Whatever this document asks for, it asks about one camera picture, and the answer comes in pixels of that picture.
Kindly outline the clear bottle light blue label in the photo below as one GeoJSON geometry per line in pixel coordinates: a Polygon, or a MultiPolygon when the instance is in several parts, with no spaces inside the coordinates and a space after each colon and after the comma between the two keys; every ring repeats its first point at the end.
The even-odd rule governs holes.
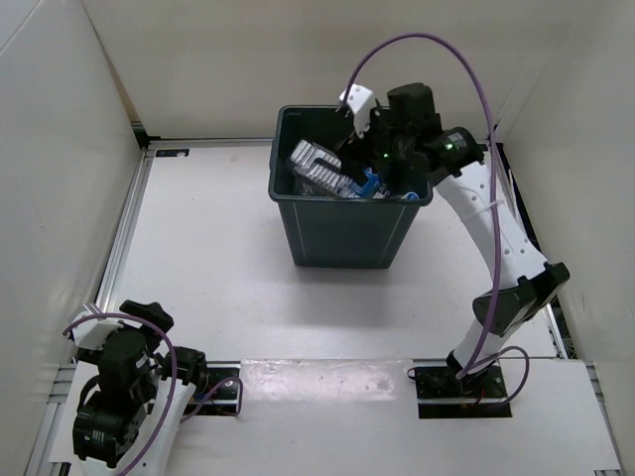
{"type": "Polygon", "coordinates": [[[366,182],[363,185],[359,185],[356,189],[356,196],[358,198],[370,199],[388,198],[391,192],[383,183],[379,174],[374,173],[371,169],[367,168],[363,170],[366,182]]]}

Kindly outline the clear bottle apple label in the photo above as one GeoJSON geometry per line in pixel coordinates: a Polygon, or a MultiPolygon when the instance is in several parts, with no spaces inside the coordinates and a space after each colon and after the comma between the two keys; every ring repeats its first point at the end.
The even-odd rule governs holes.
{"type": "Polygon", "coordinates": [[[342,199],[361,197],[359,185],[341,170],[341,160],[318,144],[301,140],[290,154],[288,166],[301,195],[342,199]]]}

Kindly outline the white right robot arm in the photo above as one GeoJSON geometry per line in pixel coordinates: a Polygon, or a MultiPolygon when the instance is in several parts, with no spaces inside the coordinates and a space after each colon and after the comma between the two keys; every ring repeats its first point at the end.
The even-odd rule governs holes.
{"type": "Polygon", "coordinates": [[[446,129],[432,90],[421,82],[396,87],[381,106],[372,90],[353,84],[338,107],[352,131],[336,149],[343,160],[377,168],[392,191],[419,184],[452,208],[490,273],[492,288],[472,303],[475,318],[448,354],[445,383],[466,397],[509,337],[544,308],[570,279],[563,263],[550,263],[531,243],[510,210],[493,170],[471,133],[446,129]]]}

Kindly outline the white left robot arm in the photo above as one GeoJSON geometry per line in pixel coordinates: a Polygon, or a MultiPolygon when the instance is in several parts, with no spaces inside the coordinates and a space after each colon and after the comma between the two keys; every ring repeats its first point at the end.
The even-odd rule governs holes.
{"type": "Polygon", "coordinates": [[[163,475],[184,411],[209,383],[203,352],[176,346],[156,302],[88,305],[64,331],[97,373],[80,391],[73,453],[85,475],[163,475]]]}

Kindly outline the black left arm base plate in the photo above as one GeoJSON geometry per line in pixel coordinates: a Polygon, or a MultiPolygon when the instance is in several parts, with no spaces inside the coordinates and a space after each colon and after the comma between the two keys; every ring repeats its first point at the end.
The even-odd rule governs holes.
{"type": "Polygon", "coordinates": [[[209,364],[203,386],[194,392],[188,413],[198,416],[238,417],[243,404],[243,383],[239,364],[209,364]]]}

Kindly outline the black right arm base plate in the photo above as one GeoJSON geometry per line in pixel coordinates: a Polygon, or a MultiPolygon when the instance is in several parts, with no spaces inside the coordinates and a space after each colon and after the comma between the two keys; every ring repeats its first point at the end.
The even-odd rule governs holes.
{"type": "Polygon", "coordinates": [[[419,419],[507,418],[512,416],[505,381],[498,365],[462,383],[445,365],[412,367],[419,419]]]}

